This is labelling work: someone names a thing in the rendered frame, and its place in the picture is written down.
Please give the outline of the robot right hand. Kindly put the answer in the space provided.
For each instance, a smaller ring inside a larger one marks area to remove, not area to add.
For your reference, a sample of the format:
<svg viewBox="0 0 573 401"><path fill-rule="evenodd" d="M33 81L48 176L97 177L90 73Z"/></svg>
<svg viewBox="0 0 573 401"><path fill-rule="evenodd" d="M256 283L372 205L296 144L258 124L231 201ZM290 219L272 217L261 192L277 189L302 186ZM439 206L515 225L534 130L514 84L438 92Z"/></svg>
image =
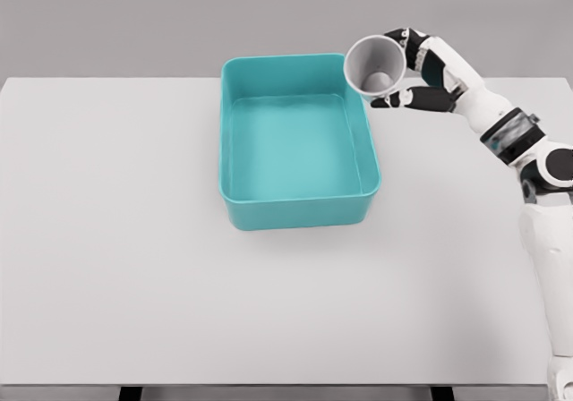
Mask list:
<svg viewBox="0 0 573 401"><path fill-rule="evenodd" d="M407 68L419 73L425 84L376 98L372 108L451 112L463 94L484 85L477 71L442 38L412 28L388 31L385 36L402 47Z"/></svg>

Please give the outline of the grey paper cup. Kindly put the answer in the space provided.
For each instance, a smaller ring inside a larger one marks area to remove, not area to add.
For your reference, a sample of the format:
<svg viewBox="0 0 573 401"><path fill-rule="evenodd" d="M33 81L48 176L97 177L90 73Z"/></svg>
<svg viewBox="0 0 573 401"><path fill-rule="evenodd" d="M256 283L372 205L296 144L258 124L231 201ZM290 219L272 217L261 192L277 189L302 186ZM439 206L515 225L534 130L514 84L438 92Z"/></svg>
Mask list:
<svg viewBox="0 0 573 401"><path fill-rule="evenodd" d="M387 97L405 75L405 51L387 36L361 38L346 53L343 72L348 85L366 101Z"/></svg>

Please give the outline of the teal plastic basket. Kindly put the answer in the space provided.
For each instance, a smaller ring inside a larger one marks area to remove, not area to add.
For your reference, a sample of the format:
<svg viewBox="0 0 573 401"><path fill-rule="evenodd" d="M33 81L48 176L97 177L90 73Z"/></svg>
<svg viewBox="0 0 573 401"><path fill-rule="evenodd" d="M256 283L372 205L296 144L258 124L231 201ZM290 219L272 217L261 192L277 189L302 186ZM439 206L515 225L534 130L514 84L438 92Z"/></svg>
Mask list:
<svg viewBox="0 0 573 401"><path fill-rule="evenodd" d="M236 57L220 76L218 188L244 231L362 222L381 185L338 53Z"/></svg>

